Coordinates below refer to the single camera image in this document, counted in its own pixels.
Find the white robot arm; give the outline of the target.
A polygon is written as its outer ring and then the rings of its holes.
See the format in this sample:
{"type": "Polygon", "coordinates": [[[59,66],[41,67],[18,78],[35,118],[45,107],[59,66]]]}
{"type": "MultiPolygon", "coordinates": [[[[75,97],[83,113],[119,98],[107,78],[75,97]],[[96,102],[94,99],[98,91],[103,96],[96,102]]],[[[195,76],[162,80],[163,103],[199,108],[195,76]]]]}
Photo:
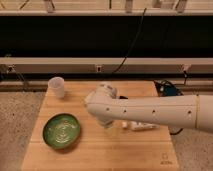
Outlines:
{"type": "Polygon", "coordinates": [[[117,89],[101,82],[85,98],[87,111],[107,128],[114,120],[175,126],[213,133],[213,96],[182,95],[119,99],[117,89]]]}

